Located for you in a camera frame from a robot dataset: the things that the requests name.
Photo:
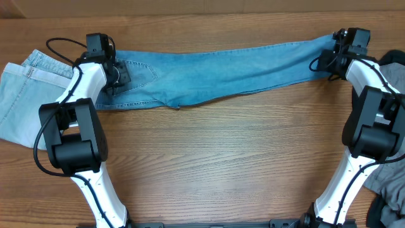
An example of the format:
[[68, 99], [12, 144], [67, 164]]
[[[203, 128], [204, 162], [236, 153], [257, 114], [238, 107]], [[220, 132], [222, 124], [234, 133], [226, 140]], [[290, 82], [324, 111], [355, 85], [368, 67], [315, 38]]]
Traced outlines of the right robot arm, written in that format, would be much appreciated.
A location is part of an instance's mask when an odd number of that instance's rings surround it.
[[344, 155], [331, 181], [293, 227], [355, 227], [346, 213], [361, 186], [379, 165], [397, 162], [404, 140], [404, 95], [382, 75], [367, 55], [371, 32], [340, 29], [333, 50], [315, 58], [317, 72], [352, 85], [352, 112], [342, 131]]

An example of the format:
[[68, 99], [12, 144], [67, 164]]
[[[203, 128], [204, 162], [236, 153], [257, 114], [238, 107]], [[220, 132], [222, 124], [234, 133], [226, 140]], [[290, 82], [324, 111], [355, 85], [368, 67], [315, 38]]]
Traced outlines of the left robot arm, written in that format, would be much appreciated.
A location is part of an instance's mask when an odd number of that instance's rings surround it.
[[73, 77], [65, 92], [39, 108], [34, 161], [44, 173], [76, 183], [96, 227], [132, 227], [106, 168], [108, 143], [95, 108], [100, 92], [122, 82], [126, 68], [116, 62], [110, 36], [88, 34], [84, 47], [86, 51], [72, 62]]

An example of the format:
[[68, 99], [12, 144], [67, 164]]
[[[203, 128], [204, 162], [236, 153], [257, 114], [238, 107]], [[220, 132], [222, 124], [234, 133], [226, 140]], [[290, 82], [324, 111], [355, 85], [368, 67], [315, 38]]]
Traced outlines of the blue denim jeans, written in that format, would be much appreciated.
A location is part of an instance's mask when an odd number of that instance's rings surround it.
[[117, 51], [130, 82], [101, 92], [98, 110], [180, 108], [235, 94], [252, 94], [327, 77], [310, 62], [332, 49], [331, 35], [310, 41], [208, 53]]

